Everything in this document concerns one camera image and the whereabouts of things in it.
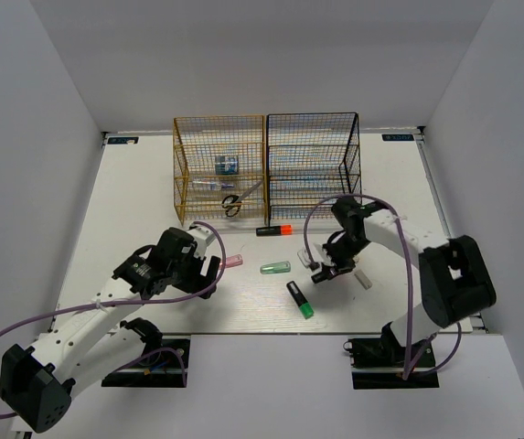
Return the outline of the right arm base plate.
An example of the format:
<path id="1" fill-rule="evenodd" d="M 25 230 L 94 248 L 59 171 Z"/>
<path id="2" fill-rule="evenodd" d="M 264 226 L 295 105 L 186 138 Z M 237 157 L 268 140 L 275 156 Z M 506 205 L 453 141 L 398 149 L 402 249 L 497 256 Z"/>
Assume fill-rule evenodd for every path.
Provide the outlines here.
<path id="1" fill-rule="evenodd" d="M 436 366 L 431 347 L 427 347 L 407 380 L 402 378 L 404 356 L 392 359 L 378 338 L 349 338 L 343 349 L 350 358 L 352 387 L 356 391 L 438 389 L 437 373 L 423 376 Z"/>

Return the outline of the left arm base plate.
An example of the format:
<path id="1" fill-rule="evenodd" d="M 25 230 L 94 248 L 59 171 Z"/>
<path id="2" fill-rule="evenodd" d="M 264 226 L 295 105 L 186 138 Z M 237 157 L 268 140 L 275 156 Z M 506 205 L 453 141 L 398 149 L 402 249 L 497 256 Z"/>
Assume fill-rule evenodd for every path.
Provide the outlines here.
<path id="1" fill-rule="evenodd" d="M 189 337 L 163 338 L 158 345 L 145 348 L 132 365 L 118 369 L 102 381 L 103 388 L 175 389 L 186 386 L 188 375 Z"/>

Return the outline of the pink cap black highlighter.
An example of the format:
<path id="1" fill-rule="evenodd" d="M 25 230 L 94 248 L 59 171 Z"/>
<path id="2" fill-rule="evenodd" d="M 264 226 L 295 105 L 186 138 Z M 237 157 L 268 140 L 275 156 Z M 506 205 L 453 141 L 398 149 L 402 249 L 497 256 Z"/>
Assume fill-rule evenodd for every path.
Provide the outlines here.
<path id="1" fill-rule="evenodd" d="M 314 284 L 320 284 L 332 280 L 337 276 L 337 270 L 334 267 L 323 266 L 322 269 L 311 276 Z"/>

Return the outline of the black handled scissors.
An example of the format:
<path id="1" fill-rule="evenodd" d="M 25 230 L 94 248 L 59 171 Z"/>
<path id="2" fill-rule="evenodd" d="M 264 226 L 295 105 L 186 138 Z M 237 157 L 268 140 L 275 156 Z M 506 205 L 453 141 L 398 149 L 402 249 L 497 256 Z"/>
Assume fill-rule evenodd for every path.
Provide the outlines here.
<path id="1" fill-rule="evenodd" d="M 240 195 L 231 194 L 226 196 L 221 201 L 221 206 L 224 209 L 224 213 L 228 218 L 233 218 L 237 216 L 241 211 L 241 206 L 243 201 L 251 195 L 256 189 L 262 185 L 262 181 L 254 183 L 251 187 L 246 189 Z"/>

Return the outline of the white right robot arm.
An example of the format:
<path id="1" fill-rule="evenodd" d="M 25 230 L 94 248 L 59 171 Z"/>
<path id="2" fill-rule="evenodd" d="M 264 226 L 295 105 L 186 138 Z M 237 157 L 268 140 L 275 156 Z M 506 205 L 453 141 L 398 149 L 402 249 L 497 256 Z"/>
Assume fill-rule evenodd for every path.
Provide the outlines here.
<path id="1" fill-rule="evenodd" d="M 371 243 L 403 257 L 420 278 L 421 302 L 386 324 L 380 339 L 360 347 L 362 365 L 413 369 L 431 336 L 493 306 L 497 293 L 476 241 L 468 235 L 445 238 L 399 219 L 378 201 L 338 199 L 331 212 L 341 227 L 319 246 L 323 256 L 318 284 L 352 272 L 355 258 Z"/>

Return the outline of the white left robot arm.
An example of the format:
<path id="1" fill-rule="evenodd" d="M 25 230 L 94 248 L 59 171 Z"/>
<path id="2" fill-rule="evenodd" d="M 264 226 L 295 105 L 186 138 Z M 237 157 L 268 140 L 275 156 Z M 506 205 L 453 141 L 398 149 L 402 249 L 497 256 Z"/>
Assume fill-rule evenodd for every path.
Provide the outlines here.
<path id="1" fill-rule="evenodd" d="M 208 257 L 219 234 L 202 221 L 188 230 L 171 227 L 158 243 L 134 251 L 87 309 L 69 313 L 49 335 L 26 348 L 14 345 L 1 360 L 0 398 L 36 434 L 54 427 L 71 403 L 94 382 L 135 362 L 151 365 L 162 354 L 162 333 L 130 315 L 167 287 L 184 297 L 209 298 L 226 256 Z"/>

